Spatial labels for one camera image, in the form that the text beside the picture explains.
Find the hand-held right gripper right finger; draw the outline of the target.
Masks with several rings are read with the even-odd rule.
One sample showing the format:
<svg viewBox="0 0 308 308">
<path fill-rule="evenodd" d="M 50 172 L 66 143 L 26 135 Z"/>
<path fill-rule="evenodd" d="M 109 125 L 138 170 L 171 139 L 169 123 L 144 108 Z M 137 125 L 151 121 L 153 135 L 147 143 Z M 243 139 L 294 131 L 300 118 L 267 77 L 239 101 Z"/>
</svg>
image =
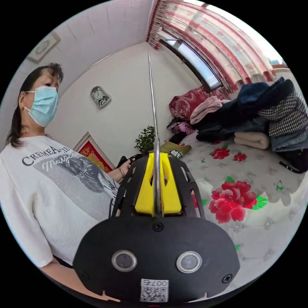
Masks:
<svg viewBox="0 0 308 308">
<path fill-rule="evenodd" d="M 161 206 L 163 215 L 178 215 L 182 206 L 168 154 L 160 153 Z"/>
</svg>

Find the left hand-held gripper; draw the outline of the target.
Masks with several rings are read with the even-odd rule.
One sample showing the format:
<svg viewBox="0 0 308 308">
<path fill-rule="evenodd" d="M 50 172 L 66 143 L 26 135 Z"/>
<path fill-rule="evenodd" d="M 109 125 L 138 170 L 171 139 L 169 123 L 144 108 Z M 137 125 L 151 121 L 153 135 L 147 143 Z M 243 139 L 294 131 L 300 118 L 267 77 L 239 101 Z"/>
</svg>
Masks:
<svg viewBox="0 0 308 308">
<path fill-rule="evenodd" d="M 122 166 L 125 162 L 129 161 L 130 163 L 133 163 L 134 161 L 140 159 L 143 155 L 142 154 L 136 154 L 130 158 L 127 158 L 126 156 L 122 156 L 118 165 L 117 165 L 117 168 L 119 168 L 120 166 Z"/>
</svg>

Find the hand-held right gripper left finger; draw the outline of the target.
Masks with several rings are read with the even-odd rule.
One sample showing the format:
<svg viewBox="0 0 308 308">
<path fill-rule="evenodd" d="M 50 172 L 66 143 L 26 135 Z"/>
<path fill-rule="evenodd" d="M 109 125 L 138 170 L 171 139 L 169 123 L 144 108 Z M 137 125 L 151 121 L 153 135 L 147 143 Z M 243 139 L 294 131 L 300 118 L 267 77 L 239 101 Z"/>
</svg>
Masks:
<svg viewBox="0 0 308 308">
<path fill-rule="evenodd" d="M 154 190 L 152 186 L 154 154 L 137 160 L 134 175 L 137 178 L 139 191 L 135 203 L 135 211 L 141 215 L 154 215 Z"/>
</svg>

